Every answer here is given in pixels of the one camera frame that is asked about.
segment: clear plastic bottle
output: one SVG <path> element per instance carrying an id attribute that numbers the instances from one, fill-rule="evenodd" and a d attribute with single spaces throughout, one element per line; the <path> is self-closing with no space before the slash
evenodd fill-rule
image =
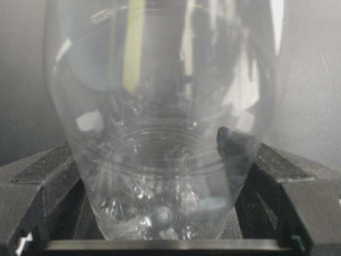
<path id="1" fill-rule="evenodd" d="M 223 231 L 272 116 L 255 2 L 49 2 L 51 96 L 106 239 Z"/>

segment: black mount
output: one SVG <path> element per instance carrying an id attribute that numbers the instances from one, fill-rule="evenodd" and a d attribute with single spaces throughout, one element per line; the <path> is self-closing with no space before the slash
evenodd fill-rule
<path id="1" fill-rule="evenodd" d="M 341 173 L 262 145 L 236 203 L 244 239 L 102 239 L 67 143 L 0 168 L 0 255 L 341 255 Z M 32 235 L 33 241 L 23 243 Z"/>

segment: metal bar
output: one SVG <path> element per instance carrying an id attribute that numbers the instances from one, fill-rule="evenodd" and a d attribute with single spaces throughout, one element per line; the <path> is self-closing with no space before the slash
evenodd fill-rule
<path id="1" fill-rule="evenodd" d="M 193 241 L 49 241 L 30 248 L 34 255 L 298 255 L 290 247 L 281 247 L 274 239 L 193 240 Z"/>

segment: gray wall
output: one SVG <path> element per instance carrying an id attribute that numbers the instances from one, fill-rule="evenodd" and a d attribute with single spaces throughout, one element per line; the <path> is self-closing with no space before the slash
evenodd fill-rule
<path id="1" fill-rule="evenodd" d="M 265 141 L 341 169 L 341 3 L 286 4 L 281 104 Z M 0 165 L 64 140 L 43 81 L 44 10 L 0 2 Z"/>
<path id="2" fill-rule="evenodd" d="M 0 165 L 64 139 L 43 80 L 44 12 L 44 0 L 0 1 Z"/>
<path id="3" fill-rule="evenodd" d="M 265 141 L 341 170 L 341 2 L 286 4 L 281 103 Z"/>

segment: gray background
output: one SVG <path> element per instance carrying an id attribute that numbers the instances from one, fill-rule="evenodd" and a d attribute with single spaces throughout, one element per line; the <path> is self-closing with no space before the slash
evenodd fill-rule
<path id="1" fill-rule="evenodd" d="M 45 0 L 0 2 L 0 165 L 64 140 L 43 79 Z M 286 0 L 265 142 L 341 170 L 341 2 Z"/>

